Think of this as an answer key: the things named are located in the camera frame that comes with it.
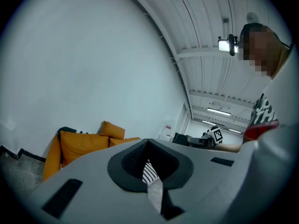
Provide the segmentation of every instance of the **white ceiling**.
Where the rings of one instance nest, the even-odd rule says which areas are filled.
[[[218,50],[218,37],[240,35],[248,12],[269,26],[280,40],[291,35],[268,0],[137,0],[161,30],[180,74],[194,120],[207,120],[238,131],[249,123],[251,110],[268,77],[249,72],[248,64]],[[229,23],[222,23],[228,18]],[[217,115],[207,108],[231,116]]]

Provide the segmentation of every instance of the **floor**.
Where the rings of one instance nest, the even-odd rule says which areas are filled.
[[[0,168],[8,186],[16,195],[27,197],[37,188],[43,177],[44,162],[22,155],[16,160],[5,153],[0,156]]]
[[[42,182],[44,162],[22,155],[16,160],[3,153],[0,156],[0,168],[8,186],[16,195],[27,197]],[[155,209],[160,212],[162,203],[163,183],[158,179],[148,187],[148,198]]]

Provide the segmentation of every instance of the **orange sofa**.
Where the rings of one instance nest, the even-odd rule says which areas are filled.
[[[104,121],[100,134],[77,133],[68,127],[60,128],[54,136],[43,170],[43,181],[76,158],[139,138],[124,139],[125,130]]]

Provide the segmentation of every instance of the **black and white patterned fabric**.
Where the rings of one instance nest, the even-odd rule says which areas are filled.
[[[72,132],[72,133],[86,133],[86,134],[88,134],[88,132],[80,131],[80,130],[76,130],[76,129],[71,129],[71,128],[68,128],[68,127],[64,127],[64,128],[59,129],[58,133],[59,133],[60,130],[67,131],[67,132]],[[150,185],[155,183],[158,179],[159,179],[158,174],[155,172],[153,166],[151,165],[150,161],[148,160],[145,167],[144,167],[144,170],[143,170],[142,181],[145,182],[149,187]]]

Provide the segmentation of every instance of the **fluorescent light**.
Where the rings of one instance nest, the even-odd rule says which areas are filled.
[[[216,113],[219,113],[219,114],[230,115],[230,113],[227,113],[227,112],[224,112],[224,111],[220,111],[220,110],[214,110],[214,109],[211,109],[211,108],[207,108],[207,110],[213,111],[213,112],[216,112]]]
[[[218,41],[218,49],[220,51],[229,51],[229,44],[226,40]],[[235,53],[238,53],[238,47],[235,46]]]
[[[216,124],[213,124],[213,123],[210,123],[210,122],[204,121],[204,120],[202,120],[202,122],[204,122],[204,123],[207,123],[207,124],[209,124],[209,125],[216,125]]]
[[[228,129],[228,130],[233,131],[233,132],[236,132],[236,133],[241,133],[241,132],[236,131],[236,130],[233,130],[233,129]]]

